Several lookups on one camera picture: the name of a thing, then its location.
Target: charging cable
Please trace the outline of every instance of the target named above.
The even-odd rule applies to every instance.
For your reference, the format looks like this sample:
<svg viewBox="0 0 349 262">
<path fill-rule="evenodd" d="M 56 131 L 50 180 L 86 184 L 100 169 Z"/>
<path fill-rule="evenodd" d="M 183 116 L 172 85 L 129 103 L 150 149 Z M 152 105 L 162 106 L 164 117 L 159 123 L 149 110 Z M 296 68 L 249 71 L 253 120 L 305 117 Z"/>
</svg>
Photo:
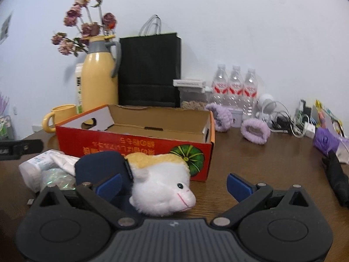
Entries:
<svg viewBox="0 0 349 262">
<path fill-rule="evenodd" d="M 268 103 L 263 105 L 262 110 L 261 110 L 262 120 L 264 122 L 266 122 L 265 119 L 264 119 L 264 113 L 263 113 L 265 107 L 270 105 L 270 104 L 274 104 L 274 103 L 275 104 L 280 104 L 281 106 L 283 106 L 285 108 L 285 110 L 274 111 L 273 113 L 270 114 L 270 117 L 271 117 L 271 115 L 275 113 L 274 122 L 276 122 L 278 115 L 282 115 L 283 117 L 288 119 L 292 134 L 296 138 L 304 137 L 305 133 L 306 133 L 306 129 L 303 129 L 303 131 L 302 131 L 299 127 L 297 127 L 297 123 L 296 123 L 295 119 L 293 119 L 293 120 L 291 119 L 291 116 L 290 116 L 290 113 L 289 113 L 287 107 L 282 102 L 280 102 L 278 100 L 274 100 L 274 101 L 268 102 Z M 303 117 L 307 117 L 308 118 L 308 124 L 310 123 L 310 118 L 309 118 L 308 115 L 302 114 L 300 116 L 301 116 L 301 119 L 303 119 Z M 274 130 L 274 129 L 271 129 L 271 128 L 269 128 L 269 129 L 270 129 L 270 131 L 275 132 L 275 133 L 285 133 L 285 131 L 286 131 L 286 130 Z"/>
</svg>

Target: white power adapter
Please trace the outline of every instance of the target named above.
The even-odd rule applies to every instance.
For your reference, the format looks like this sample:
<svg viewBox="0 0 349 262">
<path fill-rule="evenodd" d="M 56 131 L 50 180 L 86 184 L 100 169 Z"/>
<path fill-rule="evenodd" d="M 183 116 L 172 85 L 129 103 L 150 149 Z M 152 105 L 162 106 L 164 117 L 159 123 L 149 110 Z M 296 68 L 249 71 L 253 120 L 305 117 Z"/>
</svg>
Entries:
<svg viewBox="0 0 349 262">
<path fill-rule="evenodd" d="M 304 123 L 303 133 L 305 131 L 305 135 L 311 139 L 315 137 L 315 125 L 311 123 Z"/>
</svg>

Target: water bottle label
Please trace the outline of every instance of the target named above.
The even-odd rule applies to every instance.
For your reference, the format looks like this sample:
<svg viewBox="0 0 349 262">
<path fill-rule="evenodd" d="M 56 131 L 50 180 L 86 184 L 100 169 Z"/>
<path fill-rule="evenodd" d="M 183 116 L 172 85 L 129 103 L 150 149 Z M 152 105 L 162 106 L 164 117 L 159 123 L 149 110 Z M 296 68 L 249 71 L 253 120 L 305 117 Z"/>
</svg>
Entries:
<svg viewBox="0 0 349 262">
<path fill-rule="evenodd" d="M 244 95 L 247 97 L 256 97 L 257 96 L 257 88 L 254 86 L 247 85 L 244 88 Z"/>
<path fill-rule="evenodd" d="M 229 87 L 229 94 L 230 95 L 242 95 L 243 88 L 242 84 L 239 83 L 231 83 Z"/>
<path fill-rule="evenodd" d="M 228 86 L 226 83 L 213 82 L 213 92 L 214 93 L 228 93 Z"/>
</svg>

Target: plush toy ear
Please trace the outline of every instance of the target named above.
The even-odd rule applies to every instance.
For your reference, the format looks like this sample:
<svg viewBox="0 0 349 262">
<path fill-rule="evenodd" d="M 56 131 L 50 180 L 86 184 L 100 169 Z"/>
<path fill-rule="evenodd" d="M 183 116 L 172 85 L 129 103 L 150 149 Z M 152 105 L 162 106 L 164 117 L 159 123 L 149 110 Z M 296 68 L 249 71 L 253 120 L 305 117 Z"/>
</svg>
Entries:
<svg viewBox="0 0 349 262">
<path fill-rule="evenodd" d="M 149 177 L 149 171 L 146 168 L 132 168 L 134 181 L 144 182 Z"/>
</svg>

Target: black paper bag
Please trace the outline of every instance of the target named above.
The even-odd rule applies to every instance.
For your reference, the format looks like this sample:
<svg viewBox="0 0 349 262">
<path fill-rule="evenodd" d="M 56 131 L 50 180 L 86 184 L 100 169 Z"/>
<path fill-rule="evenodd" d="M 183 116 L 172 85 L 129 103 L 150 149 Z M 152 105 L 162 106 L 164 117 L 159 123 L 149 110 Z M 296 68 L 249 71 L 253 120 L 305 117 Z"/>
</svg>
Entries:
<svg viewBox="0 0 349 262">
<path fill-rule="evenodd" d="M 120 38 L 119 104 L 179 107 L 181 39 L 177 33 Z"/>
</svg>

